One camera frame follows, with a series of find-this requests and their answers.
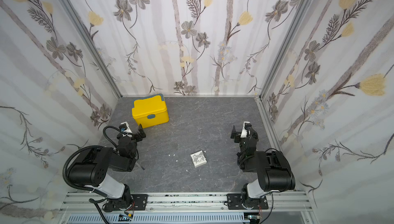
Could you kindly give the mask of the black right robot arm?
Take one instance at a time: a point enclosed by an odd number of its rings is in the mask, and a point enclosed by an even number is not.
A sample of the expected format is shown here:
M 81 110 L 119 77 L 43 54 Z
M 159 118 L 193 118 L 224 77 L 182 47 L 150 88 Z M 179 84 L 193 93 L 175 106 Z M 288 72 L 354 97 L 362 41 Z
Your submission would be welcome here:
M 240 194 L 228 194 L 230 209 L 268 209 L 266 196 L 275 192 L 294 190 L 296 180 L 290 164 L 281 151 L 257 150 L 259 136 L 251 123 L 244 122 L 242 130 L 233 128 L 231 139 L 239 145 L 237 165 L 246 173 L 257 173 L 257 179 L 243 186 Z

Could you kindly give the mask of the white gift box lid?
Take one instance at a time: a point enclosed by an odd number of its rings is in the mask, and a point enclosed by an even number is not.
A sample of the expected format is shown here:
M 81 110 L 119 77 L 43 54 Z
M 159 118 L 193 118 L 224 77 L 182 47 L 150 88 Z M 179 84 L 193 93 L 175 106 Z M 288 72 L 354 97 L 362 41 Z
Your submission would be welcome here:
M 202 150 L 191 154 L 190 157 L 195 168 L 207 164 L 207 159 Z

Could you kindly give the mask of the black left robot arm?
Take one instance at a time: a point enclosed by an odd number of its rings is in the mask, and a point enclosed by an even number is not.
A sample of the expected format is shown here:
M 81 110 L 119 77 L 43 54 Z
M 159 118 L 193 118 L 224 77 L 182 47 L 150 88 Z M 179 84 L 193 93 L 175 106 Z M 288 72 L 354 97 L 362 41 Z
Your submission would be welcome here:
M 110 141 L 110 147 L 86 146 L 74 152 L 65 162 L 62 175 L 65 183 L 77 190 L 89 191 L 102 196 L 101 200 L 91 199 L 105 212 L 143 210 L 147 195 L 133 196 L 128 185 L 120 183 L 109 175 L 108 170 L 132 172 L 139 164 L 137 144 L 146 138 L 142 125 L 138 132 L 131 131 L 127 122 L 114 127 L 118 142 Z

